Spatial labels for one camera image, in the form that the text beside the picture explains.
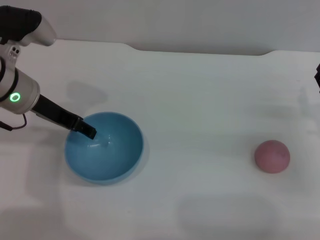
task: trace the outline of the white table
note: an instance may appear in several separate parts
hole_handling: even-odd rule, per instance
[[[58,40],[22,49],[18,68],[80,116],[118,112],[141,128],[136,171],[96,186],[66,166],[68,131],[28,113],[0,130],[1,240],[318,240],[320,53],[145,52]],[[5,110],[1,121],[23,119]],[[287,170],[253,162],[285,143]]]

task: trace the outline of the white wall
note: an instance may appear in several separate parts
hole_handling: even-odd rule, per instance
[[[62,39],[140,50],[320,52],[319,0],[0,0],[40,11]]]

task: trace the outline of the pink ball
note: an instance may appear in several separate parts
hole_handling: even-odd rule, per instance
[[[285,170],[290,162],[290,152],[286,145],[277,140],[261,143],[254,152],[257,166],[269,174]]]

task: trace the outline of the bowl rim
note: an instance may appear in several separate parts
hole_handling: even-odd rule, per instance
[[[72,131],[70,131],[65,139],[65,143],[64,143],[64,160],[66,162],[66,164],[68,165],[68,167],[72,170],[72,172],[74,174],[76,174],[78,177],[90,182],[90,183],[93,183],[93,184],[99,184],[99,185],[108,185],[108,184],[114,184],[114,183],[117,183],[117,182],[120,182],[122,181],[123,179],[127,178],[129,175],[132,174],[132,172],[136,169],[136,167],[138,166],[140,160],[141,160],[141,157],[144,153],[144,150],[145,150],[145,139],[144,139],[144,135],[140,129],[140,127],[138,126],[138,124],[132,120],[132,118],[122,114],[122,113],[119,113],[119,112],[114,112],[114,111],[102,111],[102,112],[96,112],[96,113],[93,113],[91,115],[88,115],[88,116],[85,116],[84,117],[84,121],[86,121],[87,118],[89,117],[93,117],[95,115],[101,115],[101,114],[115,114],[115,115],[119,115],[119,116],[122,116],[122,117],[125,117],[127,119],[129,119],[130,121],[132,121],[134,123],[134,125],[138,128],[140,134],[141,134],[141,139],[142,139],[142,149],[141,149],[141,152],[140,152],[140,156],[138,157],[138,159],[136,160],[136,162],[134,163],[134,165],[129,168],[126,172],[124,172],[123,174],[119,175],[119,176],[116,176],[114,178],[109,178],[109,179],[105,179],[105,180],[95,180],[95,179],[91,179],[91,178],[87,178],[87,177],[84,177],[82,175],[80,175],[78,172],[76,172],[71,166],[70,166],[70,163],[69,163],[69,160],[67,158],[67,144],[68,144],[68,138],[70,137],[70,134],[72,133]]]

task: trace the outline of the blue bowl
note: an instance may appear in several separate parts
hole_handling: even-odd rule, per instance
[[[138,125],[115,112],[100,112],[84,118],[97,134],[91,140],[71,131],[65,143],[65,160],[84,180],[114,184],[128,177],[138,165],[144,148]]]

